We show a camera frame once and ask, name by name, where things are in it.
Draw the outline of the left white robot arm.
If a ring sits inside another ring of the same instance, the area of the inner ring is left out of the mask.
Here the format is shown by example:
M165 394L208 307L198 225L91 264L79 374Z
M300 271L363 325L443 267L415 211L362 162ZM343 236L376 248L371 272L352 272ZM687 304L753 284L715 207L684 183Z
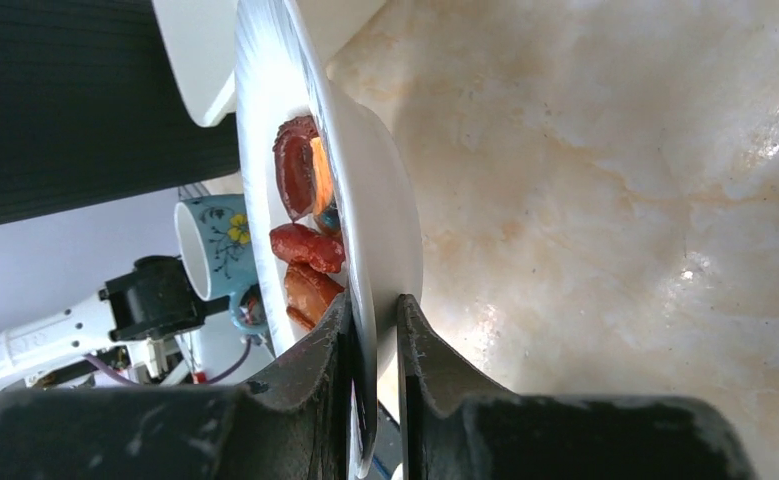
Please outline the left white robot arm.
M202 300L181 260L148 256L65 310L0 332L0 392L100 350L160 341L201 328L227 301Z

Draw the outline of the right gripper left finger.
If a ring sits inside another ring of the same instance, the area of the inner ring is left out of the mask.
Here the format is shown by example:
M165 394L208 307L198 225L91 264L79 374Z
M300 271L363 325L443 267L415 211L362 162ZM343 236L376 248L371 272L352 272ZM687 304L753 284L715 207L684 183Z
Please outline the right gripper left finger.
M0 395L0 479L344 479L348 294L237 385Z

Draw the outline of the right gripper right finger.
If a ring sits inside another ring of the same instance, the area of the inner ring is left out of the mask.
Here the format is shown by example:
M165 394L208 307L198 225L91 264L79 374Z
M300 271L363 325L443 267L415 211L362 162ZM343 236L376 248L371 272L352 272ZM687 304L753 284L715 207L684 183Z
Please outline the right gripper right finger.
M397 302L408 479L753 479L737 433L686 396L520 395Z

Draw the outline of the white fluted plate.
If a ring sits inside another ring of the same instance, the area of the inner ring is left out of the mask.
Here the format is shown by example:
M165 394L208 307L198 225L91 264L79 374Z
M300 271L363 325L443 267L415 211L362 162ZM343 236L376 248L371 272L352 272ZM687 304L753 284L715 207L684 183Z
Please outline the white fluted plate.
M413 189L381 119L327 76L313 39L313 13L294 1L241 1L235 20L235 105L244 198L273 344L293 348L305 329L286 313L285 267L269 233L288 216L277 191L272 145L278 128L311 114L329 157L347 261L340 279L352 299L358 352L350 478L364 477L375 450L377 382L394 353L394 312L402 294L422 292L421 229Z

